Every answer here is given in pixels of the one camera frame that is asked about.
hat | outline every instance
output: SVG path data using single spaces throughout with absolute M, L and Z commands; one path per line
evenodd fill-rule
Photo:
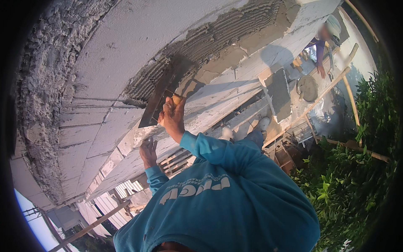
M 333 15 L 329 15 L 326 23 L 328 31 L 340 40 L 341 25 L 339 21 Z

hand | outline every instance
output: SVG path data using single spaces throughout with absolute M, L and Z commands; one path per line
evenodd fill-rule
M 183 122 L 183 113 L 185 110 L 186 99 L 183 98 L 181 102 L 174 109 L 174 102 L 171 97 L 167 97 L 163 105 L 163 111 L 160 112 L 158 123 L 163 119 L 164 126 L 167 133 L 177 143 L 181 142 L 182 136 L 185 133 L 185 124 Z
M 144 169 L 157 165 L 157 154 L 155 150 L 158 141 L 153 142 L 153 140 L 153 138 L 150 138 L 150 141 L 148 141 L 148 139 L 144 140 L 140 145 L 140 157 L 144 162 Z
M 317 66 L 316 69 L 318 70 L 318 73 L 322 76 L 322 79 L 326 78 L 326 72 L 323 66 Z

leg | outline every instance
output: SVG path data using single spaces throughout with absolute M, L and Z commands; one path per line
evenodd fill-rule
M 259 147 L 259 149 L 263 148 L 263 134 L 261 131 L 253 130 L 244 139 L 248 139 L 254 142 Z

sky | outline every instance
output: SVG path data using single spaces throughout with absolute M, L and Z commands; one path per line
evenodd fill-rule
M 15 189 L 14 189 L 14 191 L 15 191 L 15 196 L 18 200 L 18 203 L 20 204 L 22 211 L 25 211 L 25 210 L 28 210 L 28 209 L 31 209 L 34 207 L 32 202 L 30 202 L 28 199 L 26 199 L 24 196 L 22 196 L 21 193 L 19 193 Z M 42 246 L 45 248 L 45 250 L 49 251 L 49 250 L 53 249 L 54 247 L 56 247 L 57 245 L 59 245 L 59 242 L 56 240 L 56 238 L 50 232 L 43 217 L 33 220 L 37 216 L 38 216 L 38 214 L 30 215 L 30 216 L 27 216 L 26 219 L 27 219 L 27 221 L 31 220 L 28 222 L 28 224 L 30 225 L 33 233 L 36 235 L 37 239 L 42 244 Z M 79 252 L 79 250 L 76 249 L 71 244 L 69 244 L 69 248 L 73 252 Z

foot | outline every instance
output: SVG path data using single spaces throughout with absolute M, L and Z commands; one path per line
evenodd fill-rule
M 224 139 L 224 140 L 230 140 L 231 138 L 234 138 L 233 137 L 233 134 L 232 134 L 232 130 L 228 127 L 228 126 L 225 126 L 223 129 L 222 129 L 222 138 Z
M 254 128 L 254 130 L 260 131 L 263 134 L 263 141 L 266 140 L 267 137 L 267 127 L 270 124 L 270 118 L 268 117 L 263 117 L 262 119 L 259 120 L 258 124 Z

